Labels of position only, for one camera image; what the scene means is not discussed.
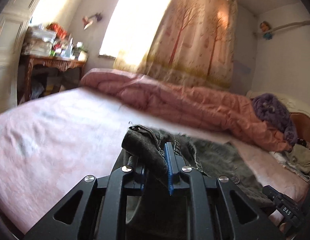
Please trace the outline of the light blue folded blanket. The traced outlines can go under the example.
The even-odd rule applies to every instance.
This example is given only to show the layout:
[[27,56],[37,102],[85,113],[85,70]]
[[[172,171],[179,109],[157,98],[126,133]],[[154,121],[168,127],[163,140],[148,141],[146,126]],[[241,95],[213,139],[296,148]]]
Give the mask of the light blue folded blanket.
[[297,169],[297,167],[293,164],[290,164],[290,162],[288,161],[288,159],[283,156],[281,153],[279,152],[274,152],[274,151],[270,151],[269,154],[284,168],[290,170],[291,172],[295,173],[296,175],[298,175],[300,178],[302,178],[304,181],[306,181],[307,183],[310,182],[310,175],[306,175],[305,173],[303,173],[301,170]]

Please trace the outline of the pink bed sheet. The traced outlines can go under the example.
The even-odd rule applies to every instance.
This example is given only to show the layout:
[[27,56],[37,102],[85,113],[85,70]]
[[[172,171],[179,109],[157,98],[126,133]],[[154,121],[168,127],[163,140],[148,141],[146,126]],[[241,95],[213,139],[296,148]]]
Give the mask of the pink bed sheet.
[[0,211],[26,233],[85,176],[109,175],[127,129],[136,124],[230,142],[262,185],[296,201],[306,196],[308,184],[259,147],[227,133],[174,124],[77,88],[0,114]]

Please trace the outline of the desk clutter pile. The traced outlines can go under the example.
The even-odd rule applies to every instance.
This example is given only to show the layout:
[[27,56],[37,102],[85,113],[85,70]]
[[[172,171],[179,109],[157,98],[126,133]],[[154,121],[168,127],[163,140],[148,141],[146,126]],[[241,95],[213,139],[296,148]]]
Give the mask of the desk clutter pile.
[[81,42],[74,43],[71,33],[59,24],[30,26],[22,45],[22,55],[61,57],[86,62],[88,52]]

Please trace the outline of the carved wooden desk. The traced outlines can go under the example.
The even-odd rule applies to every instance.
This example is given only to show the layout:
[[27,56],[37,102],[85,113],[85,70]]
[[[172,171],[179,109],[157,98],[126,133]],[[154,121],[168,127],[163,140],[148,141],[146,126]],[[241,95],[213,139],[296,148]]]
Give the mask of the carved wooden desk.
[[53,56],[21,55],[24,81],[19,84],[18,103],[76,88],[84,75],[85,62]]

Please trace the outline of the tree print curtain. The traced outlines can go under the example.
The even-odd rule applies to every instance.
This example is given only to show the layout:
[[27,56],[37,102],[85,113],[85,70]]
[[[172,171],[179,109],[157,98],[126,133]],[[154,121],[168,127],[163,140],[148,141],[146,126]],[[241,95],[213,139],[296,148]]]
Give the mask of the tree print curtain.
[[113,67],[185,87],[228,90],[236,18],[237,0],[171,0],[147,51],[135,63],[120,52]]

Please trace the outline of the grey folded cloth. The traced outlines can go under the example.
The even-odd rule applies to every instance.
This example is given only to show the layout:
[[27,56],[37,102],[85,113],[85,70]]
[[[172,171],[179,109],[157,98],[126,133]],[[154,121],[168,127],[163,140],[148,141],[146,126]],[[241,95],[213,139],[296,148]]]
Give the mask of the grey folded cloth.
[[310,150],[305,146],[295,144],[291,151],[285,152],[288,163],[303,175],[310,176]]

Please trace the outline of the pink quilted duvet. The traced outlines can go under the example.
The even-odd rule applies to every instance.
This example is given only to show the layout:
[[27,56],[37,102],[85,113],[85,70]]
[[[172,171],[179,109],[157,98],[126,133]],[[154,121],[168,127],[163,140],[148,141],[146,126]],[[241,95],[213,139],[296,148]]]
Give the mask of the pink quilted duvet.
[[80,81],[150,115],[197,129],[229,132],[266,151],[289,151],[284,134],[260,120],[242,95],[206,87],[183,87],[117,69],[92,69]]

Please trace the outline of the pile of dark clothes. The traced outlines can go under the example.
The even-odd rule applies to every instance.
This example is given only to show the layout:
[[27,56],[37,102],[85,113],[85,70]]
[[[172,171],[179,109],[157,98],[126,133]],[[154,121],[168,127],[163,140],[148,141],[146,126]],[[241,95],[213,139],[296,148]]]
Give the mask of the pile of dark clothes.
[[301,139],[301,138],[297,139],[297,144],[301,145],[301,146],[304,146],[304,147],[307,147],[307,141],[304,140],[304,139]]

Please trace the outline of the purple fluffy garment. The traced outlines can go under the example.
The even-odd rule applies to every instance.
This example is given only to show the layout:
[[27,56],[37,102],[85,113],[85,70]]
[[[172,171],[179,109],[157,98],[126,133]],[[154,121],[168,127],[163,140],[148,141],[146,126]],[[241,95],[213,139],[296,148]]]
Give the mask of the purple fluffy garment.
[[264,93],[252,100],[256,116],[269,122],[284,134],[285,140],[294,146],[298,141],[297,129],[286,106],[271,93]]

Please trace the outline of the dark grey jeans pant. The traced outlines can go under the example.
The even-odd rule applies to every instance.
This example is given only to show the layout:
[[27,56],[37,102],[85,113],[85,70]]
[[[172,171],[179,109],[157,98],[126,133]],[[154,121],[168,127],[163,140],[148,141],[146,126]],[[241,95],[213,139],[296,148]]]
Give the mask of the dark grey jeans pant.
[[168,142],[174,154],[203,175],[228,177],[268,217],[273,204],[263,195],[262,185],[231,144],[135,125],[125,134],[122,148],[145,167],[146,180],[141,196],[128,201],[128,239],[188,239],[186,198],[170,195],[167,187],[164,145]]

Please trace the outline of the white wardrobe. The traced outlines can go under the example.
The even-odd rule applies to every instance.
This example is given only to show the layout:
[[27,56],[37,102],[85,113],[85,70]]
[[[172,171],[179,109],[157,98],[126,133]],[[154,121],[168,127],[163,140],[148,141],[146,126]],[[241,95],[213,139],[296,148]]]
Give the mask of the white wardrobe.
[[9,0],[0,14],[0,113],[17,106],[18,64],[39,0]]

